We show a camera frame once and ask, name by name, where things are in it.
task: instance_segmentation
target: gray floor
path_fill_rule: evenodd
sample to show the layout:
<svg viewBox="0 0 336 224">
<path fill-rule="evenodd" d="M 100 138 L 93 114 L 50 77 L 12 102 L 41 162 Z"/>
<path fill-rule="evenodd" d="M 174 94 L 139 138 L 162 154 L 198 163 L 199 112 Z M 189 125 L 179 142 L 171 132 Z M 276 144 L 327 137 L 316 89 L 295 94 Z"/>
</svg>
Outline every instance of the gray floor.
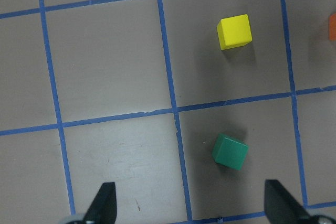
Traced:
<svg viewBox="0 0 336 224">
<path fill-rule="evenodd" d="M 57 223 L 115 181 L 117 223 L 267 223 L 266 178 L 336 216 L 334 0 L 162 1 L 0 0 L 3 222 Z M 240 14 L 253 42 L 220 51 Z M 212 160 L 220 132 L 242 170 Z"/>
</svg>

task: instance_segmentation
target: grid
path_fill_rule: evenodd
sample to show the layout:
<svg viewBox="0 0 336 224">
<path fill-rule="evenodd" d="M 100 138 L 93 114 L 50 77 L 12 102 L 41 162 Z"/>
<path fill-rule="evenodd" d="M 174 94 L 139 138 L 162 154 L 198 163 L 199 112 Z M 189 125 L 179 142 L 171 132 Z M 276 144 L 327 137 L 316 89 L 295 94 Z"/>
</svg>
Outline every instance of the grid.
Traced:
<svg viewBox="0 0 336 224">
<path fill-rule="evenodd" d="M 44 0 L 39 0 L 39 8 L 0 14 L 0 19 L 4 19 L 4 18 L 9 18 L 9 17 L 40 13 L 41 25 L 42 25 L 42 30 L 43 30 L 43 38 L 44 38 L 44 43 L 45 43 L 45 53 L 47 57 L 47 66 L 48 66 L 48 72 L 49 72 L 49 78 L 50 78 L 50 86 L 51 86 L 51 90 L 53 94 L 52 98 L 54 101 L 54 108 L 55 108 L 55 114 L 56 114 L 56 119 L 57 119 L 56 124 L 48 124 L 48 125 L 40 125 L 40 126 L 0 131 L 0 136 L 26 133 L 26 132 L 43 131 L 43 130 L 50 130 L 50 129 L 58 130 L 59 137 L 60 137 L 60 143 L 61 143 L 61 153 L 62 153 L 62 159 L 63 159 L 63 165 L 64 165 L 64 171 L 65 171 L 65 178 L 66 178 L 68 198 L 69 198 L 69 207 L 70 207 L 71 214 L 75 214 L 76 210 L 75 210 L 74 196 L 72 192 L 71 176 L 70 176 L 69 162 L 68 162 L 68 157 L 67 157 L 64 128 L 78 126 L 78 125 L 108 122 L 108 121 L 114 121 L 114 120 L 126 120 L 126 119 L 132 119 L 132 118 L 140 118 L 144 116 L 173 114 L 174 119 L 175 119 L 175 126 L 177 128 L 176 136 L 177 136 L 177 142 L 178 142 L 178 148 L 179 148 L 178 154 L 180 158 L 180 166 L 181 166 L 181 172 L 182 172 L 184 198 L 185 198 L 186 211 L 187 211 L 187 222 L 189 223 L 210 223 L 210 222 L 216 221 L 216 218 L 204 219 L 204 220 L 193 220 L 193 217 L 192 217 L 192 209 L 191 209 L 191 201 L 190 201 L 190 196 L 189 196 L 186 166 L 185 166 L 185 159 L 184 159 L 184 152 L 183 152 L 179 112 L 199 110 L 199 109 L 204 109 L 204 108 L 212 108 L 212 107 L 217 107 L 217 106 L 228 106 L 228 105 L 248 103 L 248 102 L 254 102 L 254 101 L 281 99 L 281 98 L 291 98 L 293 128 L 294 128 L 295 138 L 296 138 L 297 158 L 298 158 L 298 164 L 299 164 L 301 194 L 302 194 L 303 205 L 308 209 L 336 206 L 336 201 L 325 202 L 325 203 L 315 204 L 315 205 L 310 205 L 308 203 L 306 180 L 305 180 L 305 175 L 304 175 L 305 168 L 303 165 L 301 139 L 300 139 L 300 132 L 299 132 L 299 127 L 298 127 L 299 119 L 298 119 L 298 112 L 297 112 L 297 96 L 298 95 L 335 91 L 336 85 L 328 86 L 325 88 L 311 88 L 311 89 L 296 90 L 295 75 L 294 75 L 293 68 L 292 68 L 292 56 L 291 56 L 291 48 L 290 48 L 290 40 L 289 40 L 290 34 L 289 34 L 289 27 L 288 27 L 289 25 L 288 25 L 288 17 L 287 17 L 286 0 L 280 0 L 280 1 L 281 1 L 281 11 L 282 11 L 282 25 L 283 25 L 284 36 L 285 36 L 285 44 L 286 44 L 290 92 L 259 95 L 255 97 L 245 97 L 245 98 L 239 98 L 239 99 L 203 103 L 203 104 L 196 104 L 196 105 L 177 106 L 175 91 L 174 91 L 172 67 L 171 67 L 171 61 L 170 61 L 169 42 L 167 39 L 167 32 L 166 32 L 164 5 L 163 5 L 162 0 L 157 0 L 160 25 L 161 25 L 162 43 L 163 43 L 163 50 L 164 50 L 164 57 L 165 57 L 166 74 L 167 74 L 168 86 L 169 86 L 169 92 L 170 92 L 171 108 L 160 109 L 160 110 L 156 110 L 152 112 L 136 112 L 136 113 L 129 113 L 129 114 L 106 116 L 106 117 L 101 117 L 101 118 L 87 119 L 87 120 L 63 122 L 62 117 L 61 117 L 61 112 L 60 112 L 60 105 L 59 105 L 57 88 L 56 88 L 56 80 L 55 80 L 54 68 L 53 68 L 53 63 L 52 63 L 53 59 L 52 59 L 50 44 L 49 44 L 46 12 L 52 12 L 54 10 L 67 9 L 67 8 L 76 8 L 76 7 L 87 6 L 87 5 L 117 2 L 117 1 L 123 1 L 123 0 L 88 0 L 88 1 L 81 1 L 81 2 L 69 3 L 69 4 L 60 4 L 60 5 L 54 5 L 54 6 L 45 6 Z M 224 217 L 224 221 L 256 218 L 256 217 L 261 217 L 264 215 L 265 215 L 264 212 L 255 212 L 255 213 L 245 214 L 245 215 L 228 216 L 228 217 Z"/>
</svg>

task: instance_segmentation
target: orange cube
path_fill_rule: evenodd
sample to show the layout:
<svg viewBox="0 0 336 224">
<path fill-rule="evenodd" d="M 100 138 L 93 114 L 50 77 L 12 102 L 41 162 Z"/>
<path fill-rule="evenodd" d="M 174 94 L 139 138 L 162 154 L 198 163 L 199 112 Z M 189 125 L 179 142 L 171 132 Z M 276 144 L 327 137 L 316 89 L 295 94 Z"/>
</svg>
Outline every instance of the orange cube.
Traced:
<svg viewBox="0 0 336 224">
<path fill-rule="evenodd" d="M 336 40 L 336 13 L 329 17 L 329 39 Z"/>
</svg>

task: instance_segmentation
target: green cube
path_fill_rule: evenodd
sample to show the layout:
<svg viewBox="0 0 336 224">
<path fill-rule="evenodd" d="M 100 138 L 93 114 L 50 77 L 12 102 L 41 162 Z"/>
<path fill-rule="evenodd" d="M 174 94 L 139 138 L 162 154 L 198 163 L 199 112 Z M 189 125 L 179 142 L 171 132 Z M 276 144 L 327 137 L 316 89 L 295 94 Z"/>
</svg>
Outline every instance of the green cube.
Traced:
<svg viewBox="0 0 336 224">
<path fill-rule="evenodd" d="M 216 163 L 240 170 L 247 150 L 248 146 L 242 141 L 220 133 L 212 151 L 212 157 Z"/>
</svg>

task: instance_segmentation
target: yellow cube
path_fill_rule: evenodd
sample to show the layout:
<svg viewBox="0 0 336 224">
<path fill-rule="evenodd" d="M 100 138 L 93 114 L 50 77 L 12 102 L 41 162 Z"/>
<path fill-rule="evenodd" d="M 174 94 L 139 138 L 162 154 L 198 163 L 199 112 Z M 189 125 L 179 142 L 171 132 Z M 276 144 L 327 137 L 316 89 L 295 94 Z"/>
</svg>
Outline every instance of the yellow cube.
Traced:
<svg viewBox="0 0 336 224">
<path fill-rule="evenodd" d="M 241 47 L 252 41 L 247 14 L 221 19 L 217 32 L 221 50 Z"/>
</svg>

